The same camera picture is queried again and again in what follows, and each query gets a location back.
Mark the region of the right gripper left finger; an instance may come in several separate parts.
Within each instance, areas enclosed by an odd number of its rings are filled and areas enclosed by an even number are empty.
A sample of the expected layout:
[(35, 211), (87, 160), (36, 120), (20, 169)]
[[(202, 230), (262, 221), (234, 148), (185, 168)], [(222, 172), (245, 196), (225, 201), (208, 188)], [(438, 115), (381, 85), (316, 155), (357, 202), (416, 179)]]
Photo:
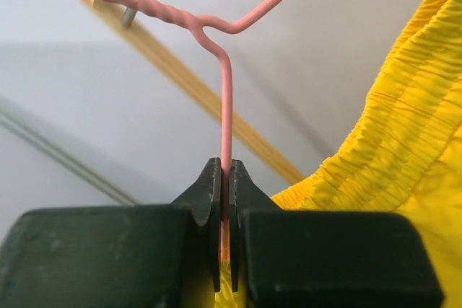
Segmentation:
[(42, 208), (1, 246), (3, 307), (213, 307), (222, 170), (168, 204)]

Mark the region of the pink wire hanger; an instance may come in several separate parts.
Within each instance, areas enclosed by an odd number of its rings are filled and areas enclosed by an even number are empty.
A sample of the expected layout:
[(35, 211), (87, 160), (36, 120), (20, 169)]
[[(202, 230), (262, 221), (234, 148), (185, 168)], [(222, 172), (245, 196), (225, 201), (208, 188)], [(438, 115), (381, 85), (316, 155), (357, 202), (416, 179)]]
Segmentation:
[(109, 3), (126, 6), (135, 12), (142, 12), (149, 17), (159, 19), (188, 30), (198, 44), (213, 54), (219, 61), (222, 72), (222, 230), (221, 245), (229, 244), (229, 213), (227, 205), (229, 193), (230, 168), (232, 164), (232, 111), (233, 111), (233, 85), (232, 65), (227, 52), (211, 40), (204, 32), (205, 27), (227, 34), (238, 34), (247, 30), (259, 21), (283, 0), (264, 0), (243, 18), (228, 22), (212, 15), (196, 16), (186, 10), (177, 9), (171, 5), (163, 4), (157, 0), (103, 0)]

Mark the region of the yellow shorts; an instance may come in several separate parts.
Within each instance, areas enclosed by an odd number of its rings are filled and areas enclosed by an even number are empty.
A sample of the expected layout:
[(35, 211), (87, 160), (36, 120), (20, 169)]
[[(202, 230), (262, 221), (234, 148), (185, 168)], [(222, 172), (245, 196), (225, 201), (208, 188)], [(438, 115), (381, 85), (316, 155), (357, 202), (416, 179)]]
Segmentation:
[[(423, 0), (396, 39), (339, 150), (270, 197), (287, 211), (389, 212), (422, 238), (461, 305), (461, 0)], [(218, 307), (242, 307), (223, 266)]]

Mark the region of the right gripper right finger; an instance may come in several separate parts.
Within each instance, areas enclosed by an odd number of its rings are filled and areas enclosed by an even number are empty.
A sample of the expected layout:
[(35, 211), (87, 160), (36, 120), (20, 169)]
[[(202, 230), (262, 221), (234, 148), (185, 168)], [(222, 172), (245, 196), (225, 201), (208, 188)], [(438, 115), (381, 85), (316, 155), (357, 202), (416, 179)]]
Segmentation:
[(236, 160), (230, 280), (242, 307), (441, 307), (422, 238), (389, 212), (287, 211)]

